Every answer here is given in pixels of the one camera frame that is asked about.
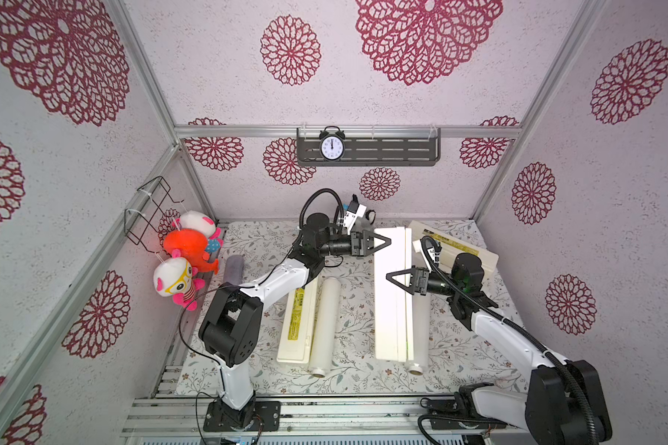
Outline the plastic wrap roll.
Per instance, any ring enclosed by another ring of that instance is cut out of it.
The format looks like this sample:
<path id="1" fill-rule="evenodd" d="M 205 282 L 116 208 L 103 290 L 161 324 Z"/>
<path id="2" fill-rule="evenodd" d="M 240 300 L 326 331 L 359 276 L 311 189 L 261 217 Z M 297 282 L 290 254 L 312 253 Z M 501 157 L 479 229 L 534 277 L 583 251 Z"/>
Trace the plastic wrap roll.
<path id="1" fill-rule="evenodd" d="M 309 361 L 309 372 L 315 378 L 324 378 L 332 367 L 340 300 L 341 282 L 335 277 L 326 278 L 317 305 L 317 322 Z"/>
<path id="2" fill-rule="evenodd" d="M 429 367 L 430 294 L 412 298 L 413 357 L 406 369 L 413 376 L 422 376 Z"/>

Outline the cream wrap dispenser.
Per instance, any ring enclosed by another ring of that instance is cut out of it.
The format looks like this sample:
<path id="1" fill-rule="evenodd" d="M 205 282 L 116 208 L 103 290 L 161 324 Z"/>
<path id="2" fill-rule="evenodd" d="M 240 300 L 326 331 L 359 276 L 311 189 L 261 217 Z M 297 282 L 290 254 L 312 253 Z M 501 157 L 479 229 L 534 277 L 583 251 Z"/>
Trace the cream wrap dispenser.
<path id="1" fill-rule="evenodd" d="M 319 278 L 315 278 L 305 287 L 289 293 L 276 356 L 279 363 L 287 363 L 287 365 L 307 365 L 309 363 L 318 291 Z"/>
<path id="2" fill-rule="evenodd" d="M 375 232 L 392 244 L 374 254 L 375 357 L 404 363 L 413 354 L 412 295 L 386 280 L 386 274 L 412 267 L 411 229 L 398 226 Z"/>

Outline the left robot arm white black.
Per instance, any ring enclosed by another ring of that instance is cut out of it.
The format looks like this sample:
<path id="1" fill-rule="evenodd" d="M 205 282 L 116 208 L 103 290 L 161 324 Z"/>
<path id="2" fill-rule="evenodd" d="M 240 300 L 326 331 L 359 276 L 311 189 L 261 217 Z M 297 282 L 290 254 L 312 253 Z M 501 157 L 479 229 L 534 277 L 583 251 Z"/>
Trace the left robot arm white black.
<path id="1" fill-rule="evenodd" d="M 354 230 L 365 215 L 365 206 L 357 200 L 345 207 L 333 189 L 315 191 L 302 206 L 299 233 L 284 259 L 263 277 L 241 285 L 226 282 L 215 291 L 198 336 L 206 357 L 220 366 L 218 398 L 224 408 L 242 413 L 255 399 L 248 359 L 265 310 L 319 276 L 326 258 L 367 257 L 393 244 L 372 230 Z"/>

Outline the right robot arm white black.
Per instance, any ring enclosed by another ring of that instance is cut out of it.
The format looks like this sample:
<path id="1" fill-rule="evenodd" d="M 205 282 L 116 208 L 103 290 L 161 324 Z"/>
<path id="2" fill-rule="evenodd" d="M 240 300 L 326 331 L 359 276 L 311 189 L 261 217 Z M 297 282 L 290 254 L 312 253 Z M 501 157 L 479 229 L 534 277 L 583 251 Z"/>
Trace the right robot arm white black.
<path id="1" fill-rule="evenodd" d="M 537 444 L 601 444 L 612 438 L 599 373 L 587 361 L 572 361 L 547 348 L 506 317 L 482 289 L 482 260 L 469 252 L 456 256 L 450 271 L 438 263 L 440 243 L 420 241 L 424 266 L 391 271 L 386 280 L 411 296 L 446 298 L 452 315 L 467 330 L 489 342 L 528 378 L 525 393 L 493 384 L 461 387 L 451 398 L 424 398 L 417 422 L 432 426 L 505 428 L 531 434 Z"/>

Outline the back right cream dispenser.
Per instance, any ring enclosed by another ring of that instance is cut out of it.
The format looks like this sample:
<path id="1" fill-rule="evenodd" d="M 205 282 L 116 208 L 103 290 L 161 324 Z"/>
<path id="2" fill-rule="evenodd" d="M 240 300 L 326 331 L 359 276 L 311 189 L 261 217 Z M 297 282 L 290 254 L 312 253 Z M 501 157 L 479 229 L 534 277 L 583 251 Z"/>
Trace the back right cream dispenser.
<path id="1" fill-rule="evenodd" d="M 465 239 L 446 234 L 427 224 L 423 224 L 423 222 L 413 221 L 408 227 L 411 229 L 413 239 L 416 242 L 424 235 L 428 235 L 442 246 L 439 254 L 439 263 L 440 267 L 447 272 L 452 269 L 456 256 L 461 253 L 469 253 L 478 257 L 482 262 L 485 276 L 491 276 L 495 272 L 495 268 L 497 268 L 499 256 L 483 247 L 471 244 Z"/>

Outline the black alarm clock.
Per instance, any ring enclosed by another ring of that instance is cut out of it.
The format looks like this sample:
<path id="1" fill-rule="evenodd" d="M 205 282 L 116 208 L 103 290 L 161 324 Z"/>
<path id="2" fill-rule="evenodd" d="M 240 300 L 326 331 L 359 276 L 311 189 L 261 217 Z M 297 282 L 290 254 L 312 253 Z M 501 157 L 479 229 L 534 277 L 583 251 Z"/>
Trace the black alarm clock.
<path id="1" fill-rule="evenodd" d="M 345 132 L 336 125 L 328 125 L 320 132 L 320 153 L 325 161 L 338 161 L 343 157 L 345 139 Z"/>

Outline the grey cloth roll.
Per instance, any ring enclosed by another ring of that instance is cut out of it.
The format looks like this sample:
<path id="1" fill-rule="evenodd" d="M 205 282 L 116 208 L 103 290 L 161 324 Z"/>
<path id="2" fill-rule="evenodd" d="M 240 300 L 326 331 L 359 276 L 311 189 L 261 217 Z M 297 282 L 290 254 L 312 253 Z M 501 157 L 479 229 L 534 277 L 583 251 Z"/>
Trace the grey cloth roll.
<path id="1" fill-rule="evenodd" d="M 228 257 L 223 274 L 223 283 L 240 285 L 243 282 L 243 274 L 244 257 L 242 255 L 232 255 Z"/>

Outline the white pink plush upper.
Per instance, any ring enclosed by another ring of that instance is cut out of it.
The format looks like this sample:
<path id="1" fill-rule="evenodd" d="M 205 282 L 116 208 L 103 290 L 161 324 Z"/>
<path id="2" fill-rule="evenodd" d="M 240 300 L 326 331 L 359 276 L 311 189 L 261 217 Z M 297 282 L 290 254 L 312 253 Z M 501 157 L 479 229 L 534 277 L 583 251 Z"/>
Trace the white pink plush upper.
<path id="1" fill-rule="evenodd" d="M 221 229 L 215 220 L 199 211 L 186 211 L 174 219 L 173 225 L 177 229 L 195 230 L 209 240 L 219 239 Z"/>

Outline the red plush toy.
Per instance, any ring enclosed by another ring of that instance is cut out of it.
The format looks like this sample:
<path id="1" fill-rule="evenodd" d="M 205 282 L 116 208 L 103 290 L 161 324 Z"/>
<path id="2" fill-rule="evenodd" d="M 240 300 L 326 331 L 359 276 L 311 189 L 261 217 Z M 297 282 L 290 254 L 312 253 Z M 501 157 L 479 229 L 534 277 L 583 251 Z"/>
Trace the red plush toy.
<path id="1" fill-rule="evenodd" d="M 173 258 L 184 258 L 199 272 L 217 274 L 219 261 L 209 262 L 210 254 L 206 251 L 209 240 L 202 233 L 193 229 L 176 229 L 163 241 L 163 248 Z"/>

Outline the white plush with glasses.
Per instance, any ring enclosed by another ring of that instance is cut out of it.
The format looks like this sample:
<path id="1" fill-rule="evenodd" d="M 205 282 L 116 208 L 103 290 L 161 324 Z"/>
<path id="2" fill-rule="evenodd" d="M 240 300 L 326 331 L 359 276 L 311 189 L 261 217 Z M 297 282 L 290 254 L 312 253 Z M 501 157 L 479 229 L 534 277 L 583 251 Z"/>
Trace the white plush with glasses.
<path id="1" fill-rule="evenodd" d="M 196 278 L 198 272 L 185 258 L 171 258 L 155 269 L 153 284 L 160 296 L 171 299 L 187 311 L 196 311 L 197 292 L 205 287 L 205 281 Z"/>

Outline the grey wall shelf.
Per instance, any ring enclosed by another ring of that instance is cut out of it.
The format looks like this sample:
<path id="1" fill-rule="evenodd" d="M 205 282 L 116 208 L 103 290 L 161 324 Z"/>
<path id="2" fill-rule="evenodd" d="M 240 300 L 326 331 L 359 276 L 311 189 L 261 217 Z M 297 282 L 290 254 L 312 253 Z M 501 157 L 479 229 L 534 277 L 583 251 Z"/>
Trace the grey wall shelf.
<path id="1" fill-rule="evenodd" d="M 346 135 L 345 152 L 338 161 L 325 161 L 320 153 L 319 134 L 300 127 L 296 130 L 295 154 L 304 167 L 432 167 L 441 159 L 441 130 L 430 127 L 419 135 Z"/>

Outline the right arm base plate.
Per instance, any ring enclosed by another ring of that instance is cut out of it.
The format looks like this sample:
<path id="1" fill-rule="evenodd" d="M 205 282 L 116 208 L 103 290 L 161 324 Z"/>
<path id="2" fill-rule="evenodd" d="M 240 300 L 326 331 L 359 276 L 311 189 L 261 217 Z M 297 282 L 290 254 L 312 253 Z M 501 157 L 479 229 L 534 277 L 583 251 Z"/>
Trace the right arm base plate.
<path id="1" fill-rule="evenodd" d="M 491 383 L 465 385 L 452 396 L 442 399 L 424 397 L 420 406 L 427 411 L 434 430 L 443 429 L 488 429 L 506 428 L 504 423 L 480 415 L 473 407 L 472 392 L 475 389 L 492 387 Z"/>

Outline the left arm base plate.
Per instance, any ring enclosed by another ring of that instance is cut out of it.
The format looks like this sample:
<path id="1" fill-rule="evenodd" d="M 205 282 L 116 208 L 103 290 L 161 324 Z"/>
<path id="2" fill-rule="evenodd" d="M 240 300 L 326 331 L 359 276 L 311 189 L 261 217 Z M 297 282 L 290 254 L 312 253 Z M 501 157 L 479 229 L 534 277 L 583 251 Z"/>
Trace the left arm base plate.
<path id="1" fill-rule="evenodd" d="M 280 402 L 267 402 L 252 397 L 241 410 L 216 400 L 208 405 L 203 423 L 205 432 L 273 432 L 279 430 Z"/>

